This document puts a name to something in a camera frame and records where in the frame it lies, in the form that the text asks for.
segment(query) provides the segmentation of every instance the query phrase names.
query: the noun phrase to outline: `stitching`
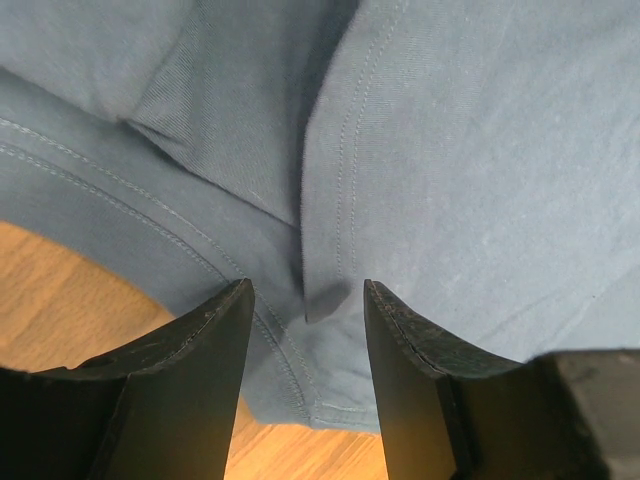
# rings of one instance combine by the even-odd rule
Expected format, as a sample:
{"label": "stitching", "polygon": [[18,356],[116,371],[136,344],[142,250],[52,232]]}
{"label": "stitching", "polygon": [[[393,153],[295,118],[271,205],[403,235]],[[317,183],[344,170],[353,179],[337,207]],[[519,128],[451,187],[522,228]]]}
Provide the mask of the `stitching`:
{"label": "stitching", "polygon": [[[395,14],[396,10],[398,9],[398,7],[400,6],[400,2],[396,3],[396,5],[393,7],[393,14]],[[383,30],[385,30],[387,28],[387,21],[391,20],[390,17],[387,20],[385,20],[385,23],[383,24],[382,28],[380,29],[380,32],[378,32],[379,34],[382,33]],[[371,60],[371,54],[373,53],[373,49],[375,48],[375,46],[378,44],[378,40],[380,39],[380,35],[378,35],[369,45],[369,49],[367,50],[367,54],[365,55],[364,58],[364,62],[362,65],[362,70],[360,71],[360,76],[358,77],[358,81],[356,82],[356,88],[353,92],[353,96],[351,97],[351,101],[349,103],[349,109],[347,110],[347,114],[344,117],[344,121],[342,122],[342,127],[340,128],[340,144],[338,146],[338,155],[339,155],[339,162],[338,162],[338,205],[336,208],[336,262],[338,265],[338,277],[340,280],[344,279],[343,273],[342,273],[342,253],[341,253],[341,247],[340,247],[340,230],[341,230],[341,223],[342,223],[342,176],[343,176],[343,172],[344,172],[344,144],[345,144],[345,140],[346,140],[346,133],[347,133],[347,125],[349,123],[349,120],[351,120],[351,116],[353,115],[353,111],[354,108],[356,106],[356,100],[358,98],[358,94],[360,93],[360,87],[362,86],[362,82],[364,80],[365,74],[367,72],[367,67],[369,66],[369,61]]]}
{"label": "stitching", "polygon": [[[20,160],[26,161],[27,163],[29,163],[30,165],[37,167],[39,169],[42,169],[48,173],[50,173],[51,175],[61,178],[73,185],[75,185],[76,187],[80,188],[81,190],[87,191],[95,196],[97,196],[98,198],[104,200],[106,203],[108,203],[109,205],[115,207],[117,210],[126,213],[127,215],[132,216],[133,218],[135,218],[136,220],[140,221],[141,223],[143,223],[144,225],[152,228],[155,232],[159,233],[160,235],[162,235],[163,237],[167,238],[168,240],[171,241],[171,243],[175,244],[176,246],[178,246],[181,250],[183,250],[192,260],[194,260],[198,265],[200,265],[201,267],[203,267],[207,272],[213,273],[217,278],[219,278],[220,280],[222,280],[223,283],[228,283],[227,279],[209,262],[207,262],[204,258],[202,258],[197,252],[193,251],[186,243],[184,243],[182,240],[180,240],[178,237],[176,237],[175,235],[167,232],[166,230],[164,230],[163,228],[159,227],[158,225],[156,225],[153,221],[149,220],[148,218],[144,217],[142,214],[136,212],[135,210],[127,207],[126,205],[122,204],[121,202],[118,202],[117,200],[111,198],[109,195],[107,195],[106,193],[98,190],[95,187],[92,187],[70,175],[67,175],[65,173],[59,172],[57,170],[55,170],[54,168],[51,168],[50,166],[48,166],[47,164],[40,162],[36,159],[34,159],[33,157],[26,155],[22,152],[19,152],[17,150],[13,150],[8,148],[8,146],[6,144],[2,144],[0,143],[0,153],[4,153],[10,157],[16,157]],[[272,349],[280,351],[280,355],[276,355],[276,358],[278,360],[278,363],[280,363],[281,367],[283,368],[283,371],[285,372],[285,375],[287,376],[287,378],[289,378],[291,384],[294,385],[294,389],[297,393],[298,399],[303,399],[304,400],[304,395],[302,394],[302,390],[300,389],[300,386],[295,378],[295,376],[293,375],[291,368],[285,364],[286,360],[283,360],[282,357],[285,357],[284,353],[281,351],[280,347],[277,345],[277,343],[273,340],[273,337],[271,335],[270,332],[268,332],[268,329],[265,327],[264,325],[264,321],[260,318],[260,316],[254,312],[254,315],[256,317],[256,319],[258,320],[258,322],[256,322],[256,325],[258,326],[258,328],[261,329],[263,336],[265,337],[265,339],[267,340],[267,342],[269,343],[269,345],[271,346]],[[304,406],[304,401],[300,402],[298,401],[298,408]],[[299,412],[302,413],[302,416],[305,417],[307,420],[309,420],[310,414],[307,412]]]}
{"label": "stitching", "polygon": [[66,174],[64,174],[62,172],[58,172],[57,170],[54,170],[53,168],[49,167],[48,165],[46,165],[46,164],[34,159],[33,157],[30,157],[29,155],[25,155],[24,153],[18,152],[16,150],[12,150],[12,149],[8,148],[8,146],[5,145],[5,144],[1,144],[0,143],[0,152],[5,153],[6,155],[8,155],[10,157],[16,157],[16,158],[18,158],[20,160],[24,160],[24,161],[26,161],[27,163],[29,163],[30,165],[32,165],[34,167],[38,167],[38,168],[50,173],[51,175],[53,175],[55,177],[62,178],[63,180],[66,180],[67,182],[70,182],[70,183],[74,184],[75,186],[79,187],[80,189],[85,190],[85,191],[87,191],[89,193],[92,193],[93,195],[97,196],[98,198],[101,198],[102,200],[104,200],[105,202],[107,202],[111,206],[115,207],[116,209],[120,210],[121,212],[132,216],[136,220],[140,221],[142,224],[152,228],[155,232],[159,233],[164,238],[166,238],[169,241],[171,241],[171,243],[173,243],[174,245],[179,247],[181,250],[183,250],[192,260],[194,260],[196,263],[198,263],[200,266],[202,266],[209,273],[213,273],[219,279],[221,279],[223,281],[226,281],[226,279],[222,276],[222,274],[213,265],[211,265],[209,262],[207,262],[205,259],[203,259],[200,255],[198,255],[191,248],[189,248],[189,246],[186,243],[184,243],[182,240],[180,240],[178,237],[176,237],[175,235],[167,232],[163,228],[160,228],[159,226],[155,225],[153,222],[151,222],[149,219],[147,219],[146,217],[144,217],[140,213],[138,213],[135,210],[133,210],[133,209],[123,205],[122,203],[114,200],[113,198],[111,198],[110,196],[108,196],[104,192],[98,190],[97,188],[91,187],[88,184],[86,184],[84,182],[81,182],[81,181],[71,177],[70,175],[66,175]]}
{"label": "stitching", "polygon": [[[229,257],[229,255],[227,255],[227,253],[216,242],[214,242],[209,236],[207,236],[204,232],[202,232],[200,229],[198,229],[189,220],[184,218],[182,215],[180,215],[176,211],[172,210],[169,206],[167,206],[164,203],[162,203],[160,200],[155,198],[153,195],[151,195],[146,190],[144,190],[144,189],[138,187],[137,185],[135,185],[135,184],[123,179],[122,177],[120,177],[120,176],[116,175],[115,173],[111,172],[110,170],[107,170],[105,168],[100,167],[99,165],[97,165],[97,164],[93,163],[91,160],[89,160],[87,157],[79,155],[78,153],[76,153],[73,150],[65,147],[64,145],[61,145],[61,144],[55,142],[54,140],[52,140],[52,139],[50,139],[48,137],[45,137],[44,135],[41,135],[41,134],[39,134],[37,132],[34,132],[33,130],[30,130],[29,128],[23,127],[22,125],[18,125],[17,123],[13,123],[13,122],[10,122],[10,121],[5,120],[5,119],[0,119],[0,126],[16,130],[16,131],[18,131],[18,132],[20,132],[20,133],[22,133],[24,135],[31,136],[31,137],[33,137],[33,138],[35,138],[35,139],[37,139],[37,140],[39,140],[39,141],[41,141],[43,143],[46,143],[47,145],[50,145],[50,146],[56,148],[57,150],[60,150],[61,152],[71,156],[72,158],[75,158],[76,160],[81,161],[85,165],[88,165],[91,168],[93,168],[93,169],[95,169],[95,170],[107,175],[108,177],[110,177],[111,179],[113,179],[116,182],[120,183],[121,185],[124,185],[125,187],[135,191],[136,193],[138,193],[139,195],[143,196],[144,198],[150,200],[151,202],[153,202],[154,204],[156,204],[157,206],[159,206],[160,208],[162,208],[163,210],[168,212],[170,215],[172,215],[173,217],[177,218],[180,222],[184,223],[187,227],[189,227],[192,231],[194,231],[200,237],[202,237],[207,243],[209,243],[211,246],[213,246],[218,251],[218,253],[227,261],[227,263],[229,265],[231,265],[233,267],[233,269],[240,276],[246,277],[246,275],[244,274],[242,269],[233,261],[233,259],[231,257]],[[293,339],[291,338],[291,336],[289,335],[287,330],[284,328],[284,324],[283,324],[282,318],[280,317],[280,315],[278,315],[275,312],[275,310],[271,306],[271,304],[267,301],[267,299],[264,297],[264,295],[257,288],[255,288],[255,286],[254,286],[254,291],[255,291],[256,297],[258,297],[264,303],[264,305],[267,307],[267,310],[273,316],[274,320],[276,321],[276,323],[278,324],[278,326],[282,330],[282,333],[283,333],[284,337],[287,339],[287,341],[291,345],[291,348],[294,351],[294,353],[296,355],[296,358],[297,358],[298,362],[300,363],[300,366],[302,367],[302,370],[304,372],[305,378],[309,382],[309,385],[311,386],[313,392],[316,394],[316,396],[318,397],[318,400],[319,400],[321,398],[321,396],[320,396],[320,393],[319,393],[318,389],[316,388],[315,384],[313,383],[313,380],[311,378],[311,374],[309,372],[309,368],[308,368],[306,362],[304,361],[304,358],[302,357],[302,353],[300,352],[300,349],[293,342]]]}
{"label": "stitching", "polygon": [[[360,106],[360,112],[358,114],[358,119],[356,121],[356,126],[355,126],[355,130],[354,130],[354,138],[353,138],[353,162],[351,164],[351,213],[350,213],[350,220],[351,220],[351,271],[353,276],[356,276],[356,240],[355,240],[355,227],[356,227],[356,215],[355,215],[355,211],[356,211],[356,178],[358,175],[358,140],[360,137],[360,129],[362,127],[362,120],[364,118],[364,112],[365,109],[367,108],[367,101],[369,100],[369,93],[371,91],[371,85],[373,83],[373,77],[378,69],[378,65],[380,64],[380,59],[382,58],[382,55],[384,54],[385,49],[387,48],[387,46],[389,45],[389,43],[391,42],[391,39],[393,38],[393,34],[396,31],[396,27],[398,26],[398,23],[400,22],[400,20],[403,18],[404,14],[406,13],[407,9],[409,8],[409,5],[411,4],[411,0],[405,0],[404,4],[402,5],[402,10],[400,11],[400,13],[398,15],[395,16],[395,21],[393,22],[393,25],[391,26],[391,28],[389,29],[389,33],[387,34],[387,37],[384,39],[383,44],[380,46],[380,50],[378,51],[378,54],[376,55],[376,59],[374,60],[373,63],[373,67],[371,68],[371,74],[369,75],[369,78],[367,79],[367,86],[365,88],[364,94],[362,96],[362,105]],[[398,2],[398,4],[396,4],[396,7],[394,8],[394,15],[398,9],[398,6],[400,5],[400,2]]]}
{"label": "stitching", "polygon": [[335,410],[342,410],[344,412],[362,412],[362,413],[373,413],[376,410],[372,409],[372,408],[366,408],[366,407],[339,407],[337,405],[333,405],[331,403],[321,403],[320,405],[322,405],[323,407],[327,407],[327,408],[333,408]]}

